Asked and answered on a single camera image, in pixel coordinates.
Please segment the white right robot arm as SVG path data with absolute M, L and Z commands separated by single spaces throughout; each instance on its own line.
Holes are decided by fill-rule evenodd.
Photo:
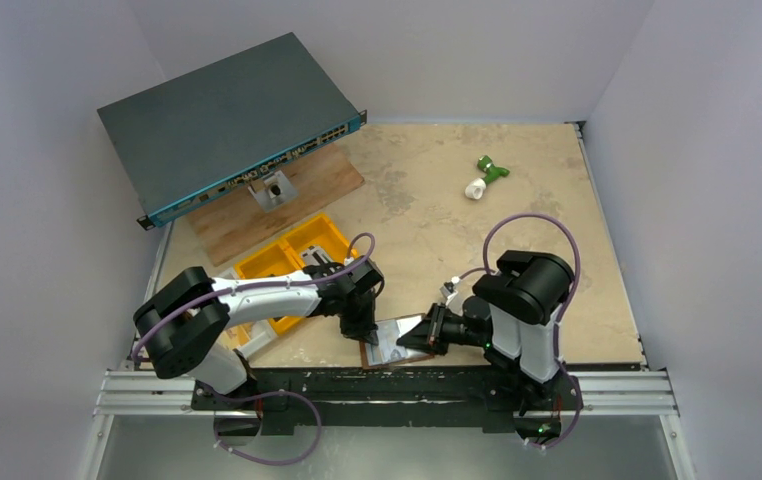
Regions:
M 566 261 L 545 252 L 507 250 L 497 266 L 473 285 L 460 314 L 434 303 L 396 344 L 434 355 L 451 344 L 479 347 L 524 406 L 541 406 L 552 400 L 559 376 L 554 327 L 575 276 Z

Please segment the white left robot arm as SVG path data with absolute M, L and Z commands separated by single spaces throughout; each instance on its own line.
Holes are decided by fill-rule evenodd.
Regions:
M 218 394 L 237 396 L 252 375 L 242 354 L 219 343 L 224 331 L 275 317 L 324 316 L 338 319 L 343 337 L 372 343 L 384 284 L 366 256 L 257 279 L 216 278 L 190 267 L 134 313 L 139 339 L 131 355 L 145 353 L 161 379 L 189 375 Z

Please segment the brown leather card holder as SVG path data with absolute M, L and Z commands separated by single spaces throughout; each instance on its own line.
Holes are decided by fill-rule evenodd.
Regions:
M 365 370 L 381 369 L 431 359 L 433 354 L 397 344 L 397 340 L 417 326 L 421 320 L 420 314 L 378 320 L 378 344 L 360 343 L 361 367 Z

